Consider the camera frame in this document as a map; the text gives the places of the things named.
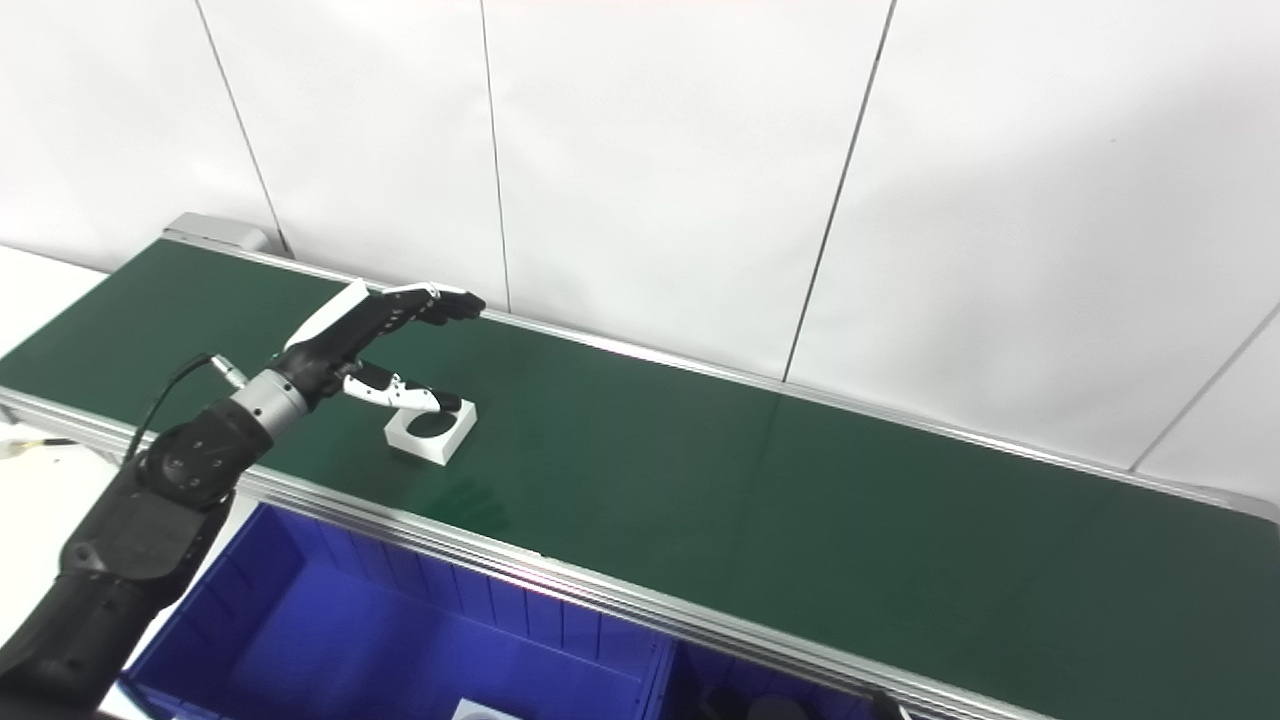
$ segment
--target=white object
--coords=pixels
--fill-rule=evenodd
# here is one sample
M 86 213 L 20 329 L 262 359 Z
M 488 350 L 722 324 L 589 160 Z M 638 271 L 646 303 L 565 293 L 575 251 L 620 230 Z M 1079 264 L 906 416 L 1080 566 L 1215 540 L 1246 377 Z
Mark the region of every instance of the white object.
M 393 415 L 392 420 L 383 428 L 387 434 L 387 445 L 430 460 L 436 465 L 445 465 L 462 445 L 462 439 L 467 437 L 471 427 L 476 424 L 476 406 L 474 402 L 463 400 L 462 409 L 452 413 L 456 418 L 453 427 L 435 437 L 417 437 L 408 432 L 408 425 L 424 414 L 421 410 L 401 410 Z
M 392 373 L 385 387 L 372 387 L 360 382 L 355 375 L 342 379 L 342 392 L 365 402 L 385 405 L 387 407 L 399 407 L 401 410 L 420 410 L 422 413 L 439 413 L 440 400 L 435 397 L 431 388 L 411 388 L 398 374 Z
M 212 240 L 244 250 L 284 258 L 293 256 L 284 247 L 284 243 L 280 242 L 280 238 L 275 237 L 274 229 L 264 231 L 250 223 L 201 215 L 200 213 L 183 213 L 178 215 L 174 222 L 169 223 L 169 227 L 164 229 L 160 237 L 165 240 Z
M 462 698 L 458 701 L 458 708 L 453 711 L 453 720 L 520 720 L 520 717 Z

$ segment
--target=white square holder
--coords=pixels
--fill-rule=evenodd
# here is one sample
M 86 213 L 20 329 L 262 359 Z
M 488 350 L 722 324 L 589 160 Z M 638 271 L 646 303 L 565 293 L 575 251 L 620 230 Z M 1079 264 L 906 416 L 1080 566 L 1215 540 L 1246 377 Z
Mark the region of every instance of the white square holder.
M 520 720 L 520 717 L 462 698 L 458 701 L 458 708 L 453 711 L 453 720 Z
M 462 445 L 471 427 L 476 424 L 476 406 L 474 402 L 462 401 L 462 407 L 452 413 L 456 418 L 453 427 L 433 437 L 417 437 L 408 432 L 408 425 L 420 415 L 422 410 L 401 410 L 392 416 L 392 420 L 383 428 L 387 436 L 387 445 L 430 460 L 436 465 L 447 465 L 453 452 Z

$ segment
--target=metal bracket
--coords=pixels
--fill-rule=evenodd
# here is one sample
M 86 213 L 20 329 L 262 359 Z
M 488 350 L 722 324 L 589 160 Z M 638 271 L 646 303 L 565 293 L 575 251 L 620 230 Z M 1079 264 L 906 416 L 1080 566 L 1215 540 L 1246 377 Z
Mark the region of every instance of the metal bracket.
M 214 218 L 198 213 L 183 213 L 169 223 L 160 237 L 179 242 L 212 241 L 255 252 L 293 258 L 293 252 L 289 251 L 275 229 L 262 229 L 239 220 Z

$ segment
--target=panel seam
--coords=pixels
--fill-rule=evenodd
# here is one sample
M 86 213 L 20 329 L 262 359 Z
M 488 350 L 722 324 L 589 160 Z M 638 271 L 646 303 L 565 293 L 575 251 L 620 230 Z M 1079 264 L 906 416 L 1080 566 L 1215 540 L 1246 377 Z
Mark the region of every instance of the panel seam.
M 253 143 L 248 140 L 248 129 L 244 127 L 244 118 L 241 115 L 239 104 L 236 102 L 236 95 L 232 92 L 230 79 L 227 77 L 227 68 L 223 67 L 223 56 L 218 53 L 218 45 L 214 44 L 214 32 L 209 27 L 209 18 L 205 17 L 205 6 L 200 0 L 195 0 L 196 12 L 200 13 L 200 24 L 205 28 L 205 38 L 209 40 L 209 49 L 214 54 L 214 64 L 218 65 L 218 74 L 223 78 L 223 87 L 227 88 L 227 99 L 230 100 L 232 111 L 236 114 L 236 124 L 239 127 L 241 137 L 244 140 L 244 149 L 248 150 L 250 163 L 253 165 L 253 174 L 257 176 L 257 184 L 262 188 L 262 197 L 266 200 L 266 208 L 271 213 L 271 222 L 275 223 L 275 232 L 280 236 L 280 245 L 284 246 L 284 251 L 293 256 L 293 249 L 289 247 L 289 241 L 284 237 L 284 228 L 280 227 L 280 217 L 275 211 L 275 202 L 271 201 L 271 193 L 266 190 L 266 179 L 262 177 L 262 167 L 257 161 L 257 154 L 253 152 Z
M 863 90 L 863 101 L 858 108 L 858 119 L 854 120 L 854 133 L 849 138 L 849 150 L 845 152 L 845 165 L 840 169 L 840 179 L 836 182 L 836 196 L 831 201 L 831 213 L 827 214 L 827 227 L 822 232 L 822 242 L 818 245 L 818 256 L 813 263 L 813 273 L 809 275 L 809 288 L 804 295 L 804 304 L 800 306 L 800 319 L 796 322 L 796 332 L 791 338 L 791 350 L 787 352 L 787 363 L 782 369 L 782 382 L 791 377 L 791 364 L 796 357 L 796 347 L 800 345 L 800 332 L 804 329 L 805 318 L 809 314 L 809 301 L 813 300 L 813 288 L 818 283 L 818 270 L 822 268 L 823 255 L 827 252 L 827 240 L 831 238 L 831 225 L 836 219 L 836 210 L 840 209 L 840 197 L 845 190 L 845 179 L 849 177 L 849 164 L 854 159 L 854 147 L 858 145 L 858 135 L 863 129 L 863 118 L 867 117 L 867 104 L 872 96 L 872 86 L 876 85 L 876 73 L 879 69 L 881 55 L 884 53 L 884 42 L 888 38 L 888 28 L 893 22 L 893 10 L 897 0 L 890 0 L 888 12 L 884 14 L 884 27 L 881 29 L 879 44 L 876 46 L 876 58 L 872 60 L 872 69 L 867 74 L 867 87 Z
M 1142 451 L 1142 454 L 1138 455 L 1138 459 L 1133 461 L 1133 465 L 1129 465 L 1130 473 L 1138 471 L 1138 468 L 1140 468 L 1142 464 L 1146 462 L 1148 457 L 1151 457 L 1151 455 L 1156 451 L 1156 448 L 1158 448 L 1165 442 L 1165 439 L 1169 438 L 1169 436 L 1178 428 L 1178 425 L 1180 425 L 1183 420 L 1187 419 L 1190 411 L 1197 405 L 1199 405 L 1202 400 L 1204 400 L 1204 396 L 1207 396 L 1208 392 L 1213 389 L 1213 386 L 1216 386 L 1217 382 L 1221 380 L 1222 377 L 1226 375 L 1226 373 L 1244 355 L 1244 352 L 1249 350 L 1253 342 L 1257 341 L 1263 332 L 1266 332 L 1266 329 L 1271 325 L 1271 323 L 1276 319 L 1276 316 L 1280 316 L 1280 301 L 1277 301 L 1271 307 L 1271 310 L 1262 318 L 1262 322 L 1254 325 L 1253 329 L 1249 332 L 1249 334 L 1245 336 L 1245 338 L 1238 346 L 1235 346 L 1235 350 L 1231 351 L 1231 354 L 1217 368 L 1217 370 L 1215 370 L 1213 374 L 1211 374 L 1208 379 L 1204 380 L 1204 384 L 1202 384 L 1199 389 L 1197 389 L 1192 395 L 1192 397 L 1183 405 L 1183 407 L 1174 415 L 1174 418 L 1169 420 L 1169 423 L 1160 430 L 1158 434 L 1156 434 L 1155 439 L 1152 439 L 1151 443 L 1148 443 L 1147 447 Z
M 498 237 L 502 238 L 502 283 L 507 290 L 507 311 L 511 307 L 511 270 L 507 265 L 507 219 L 502 208 L 502 170 L 498 165 L 498 120 L 493 109 L 493 70 L 489 67 L 489 19 L 484 12 L 484 0 L 480 3 L 480 38 L 484 44 L 484 86 L 489 97 L 489 138 L 493 142 L 493 184 L 498 196 Z

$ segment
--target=white table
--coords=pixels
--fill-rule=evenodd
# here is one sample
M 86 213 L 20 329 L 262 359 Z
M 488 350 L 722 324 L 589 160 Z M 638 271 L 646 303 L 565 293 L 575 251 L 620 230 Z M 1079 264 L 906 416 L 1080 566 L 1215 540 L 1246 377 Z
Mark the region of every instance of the white table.
M 0 355 L 22 343 L 104 277 L 105 273 L 0 246 Z M 156 378 L 157 383 L 163 380 Z M 146 401 L 140 398 L 140 409 Z M 47 433 L 0 421 L 0 441 L 41 437 Z M 0 570 L 5 577 L 4 592 L 0 592 L 0 639 L 8 639 L 18 629 L 49 589 L 58 571 L 63 542 L 114 474 L 114 465 L 83 447 L 37 447 L 0 460 L 0 492 L 4 493 Z M 256 505 L 252 500 L 237 498 L 205 566 L 221 552 Z M 170 610 L 151 624 L 140 648 L 160 629 Z M 115 688 L 102 702 L 102 710 L 124 720 L 146 720 L 146 715 Z

